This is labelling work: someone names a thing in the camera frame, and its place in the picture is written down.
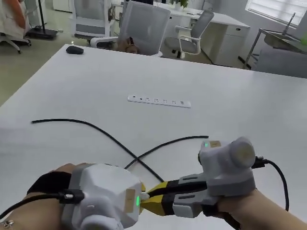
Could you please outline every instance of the white power strip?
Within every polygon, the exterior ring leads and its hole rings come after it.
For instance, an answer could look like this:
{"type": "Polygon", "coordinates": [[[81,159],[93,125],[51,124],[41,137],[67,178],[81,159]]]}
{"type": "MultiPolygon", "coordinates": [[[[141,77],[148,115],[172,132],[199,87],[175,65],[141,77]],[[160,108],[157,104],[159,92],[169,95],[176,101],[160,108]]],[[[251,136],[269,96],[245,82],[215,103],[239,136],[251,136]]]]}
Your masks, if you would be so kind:
{"type": "Polygon", "coordinates": [[[129,95],[129,102],[139,102],[139,103],[147,103],[147,104],[161,104],[175,107],[184,107],[191,108],[191,102],[183,101],[183,100],[175,100],[175,99],[166,99],[166,98],[158,98],[158,97],[147,97],[147,96],[137,96],[137,95],[129,95]]]}

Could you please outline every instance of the faucet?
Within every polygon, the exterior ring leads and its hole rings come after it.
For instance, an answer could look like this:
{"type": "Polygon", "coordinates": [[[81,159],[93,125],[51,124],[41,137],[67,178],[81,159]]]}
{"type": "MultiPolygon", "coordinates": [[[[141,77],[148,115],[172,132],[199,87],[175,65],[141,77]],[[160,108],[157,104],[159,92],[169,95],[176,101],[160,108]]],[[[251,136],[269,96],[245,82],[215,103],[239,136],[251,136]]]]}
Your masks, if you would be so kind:
{"type": "Polygon", "coordinates": [[[294,14],[292,15],[292,18],[290,19],[288,25],[286,26],[286,28],[285,28],[284,31],[283,31],[283,35],[286,35],[286,34],[287,34],[288,29],[289,29],[289,26],[290,26],[292,20],[294,19],[295,15],[296,15],[296,13],[294,13],[294,14]]]}

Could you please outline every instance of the table surface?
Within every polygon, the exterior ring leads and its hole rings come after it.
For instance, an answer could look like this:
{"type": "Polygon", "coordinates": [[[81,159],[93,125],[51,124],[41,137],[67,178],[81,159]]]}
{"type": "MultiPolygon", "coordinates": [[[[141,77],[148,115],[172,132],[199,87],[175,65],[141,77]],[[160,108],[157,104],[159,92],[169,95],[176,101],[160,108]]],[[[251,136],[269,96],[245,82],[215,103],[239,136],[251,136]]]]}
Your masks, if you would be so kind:
{"type": "MultiPolygon", "coordinates": [[[[118,7],[122,7],[121,3],[122,0],[112,0],[112,4],[118,7]]],[[[164,4],[160,2],[153,2],[155,6],[168,9],[171,11],[171,15],[175,16],[183,16],[183,17],[189,17],[192,19],[199,19],[200,16],[198,14],[201,14],[203,10],[197,10],[197,9],[192,9],[192,8],[185,8],[181,11],[175,10],[174,5],[169,5],[169,4],[164,4]]],[[[218,24],[225,24],[225,25],[234,25],[234,26],[240,26],[244,28],[250,28],[248,25],[226,15],[226,14],[221,14],[221,13],[214,13],[214,17],[212,19],[212,23],[218,23],[218,24]]]]}
{"type": "MultiPolygon", "coordinates": [[[[307,80],[181,60],[84,48],[61,48],[0,108],[0,210],[21,199],[42,174],[68,162],[127,165],[132,158],[109,138],[71,118],[109,132],[136,155],[192,135],[232,141],[248,137],[257,155],[276,162],[288,181],[290,210],[307,221],[305,161],[307,80]],[[189,100],[179,108],[127,101],[131,94],[189,100]]],[[[145,162],[165,180],[200,173],[202,140],[163,147],[145,162]]],[[[152,188],[158,181],[140,164],[131,172],[152,188]]],[[[270,166],[254,170],[257,188],[284,206],[282,181],[270,166]]],[[[159,217],[144,211],[134,230],[231,229],[203,215],[159,217]]]]}

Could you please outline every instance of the black wire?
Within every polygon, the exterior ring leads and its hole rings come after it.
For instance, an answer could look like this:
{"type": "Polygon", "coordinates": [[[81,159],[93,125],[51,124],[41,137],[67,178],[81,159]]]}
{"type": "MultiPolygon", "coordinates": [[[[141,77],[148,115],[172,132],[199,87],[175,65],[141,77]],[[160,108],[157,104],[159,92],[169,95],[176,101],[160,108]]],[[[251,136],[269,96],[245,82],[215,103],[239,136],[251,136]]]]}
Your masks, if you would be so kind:
{"type": "MultiPolygon", "coordinates": [[[[52,122],[52,121],[65,121],[65,122],[75,122],[75,123],[79,123],[79,124],[84,124],[84,125],[88,125],[96,130],[98,130],[99,132],[102,132],[103,134],[105,134],[107,137],[109,137],[112,141],[114,141],[115,143],[117,143],[122,149],[124,149],[130,156],[132,156],[134,159],[138,158],[133,152],[131,152],[129,149],[127,149],[122,143],[120,143],[118,140],[116,140],[113,136],[111,136],[110,134],[108,134],[107,132],[105,132],[104,130],[102,130],[101,128],[86,122],[86,121],[81,121],[81,120],[75,120],[75,119],[64,119],[64,118],[56,118],[56,119],[43,119],[43,120],[35,120],[32,121],[32,124],[38,124],[38,123],[43,123],[43,122],[52,122]]],[[[143,165],[149,172],[151,172],[160,182],[163,182],[164,180],[154,171],[152,170],[147,164],[145,164],[143,161],[141,161],[140,159],[137,159],[137,161],[143,165]]]]}
{"type": "Polygon", "coordinates": [[[282,170],[277,166],[277,164],[275,164],[274,162],[272,162],[270,160],[264,160],[264,163],[270,164],[271,166],[273,166],[276,169],[276,171],[278,172],[278,174],[280,175],[282,182],[283,182],[284,198],[285,198],[285,201],[286,201],[285,210],[289,211],[288,185],[287,185],[287,181],[286,181],[286,178],[284,177],[282,170]]]}
{"type": "Polygon", "coordinates": [[[0,215],[0,220],[2,220],[6,215],[8,215],[10,212],[12,212],[14,209],[17,209],[21,207],[22,205],[28,204],[30,202],[36,201],[36,200],[45,200],[45,199],[60,199],[61,195],[60,194],[43,194],[43,195],[36,195],[30,198],[27,198],[25,200],[22,200],[13,206],[9,207],[7,210],[5,210],[1,215],[0,215]]]}
{"type": "Polygon", "coordinates": [[[157,149],[163,147],[163,146],[166,146],[166,145],[169,145],[169,144],[173,144],[175,142],[178,142],[178,141],[182,141],[182,140],[189,140],[189,139],[204,139],[204,138],[209,138],[209,136],[191,136],[191,137],[185,137],[185,138],[179,138],[179,139],[176,139],[176,140],[171,140],[169,142],[166,142],[166,143],[163,143],[157,147],[154,147],[153,149],[143,153],[141,156],[135,158],[133,161],[131,161],[126,167],[125,169],[128,169],[131,165],[133,165],[135,162],[139,161],[141,158],[149,155],[150,153],[156,151],[157,149]]]}

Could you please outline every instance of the sink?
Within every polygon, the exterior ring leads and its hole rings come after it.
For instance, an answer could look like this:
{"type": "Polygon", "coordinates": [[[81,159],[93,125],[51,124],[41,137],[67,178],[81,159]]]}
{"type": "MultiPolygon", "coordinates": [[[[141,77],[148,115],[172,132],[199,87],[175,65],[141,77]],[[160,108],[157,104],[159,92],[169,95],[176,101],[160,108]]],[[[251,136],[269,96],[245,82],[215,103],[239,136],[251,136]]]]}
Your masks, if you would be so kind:
{"type": "Polygon", "coordinates": [[[266,31],[266,36],[264,41],[269,46],[272,46],[277,49],[286,49],[291,50],[294,52],[299,52],[295,46],[293,46],[293,42],[300,43],[300,40],[292,37],[289,34],[283,35],[281,32],[273,32],[273,31],[266,31]]]}

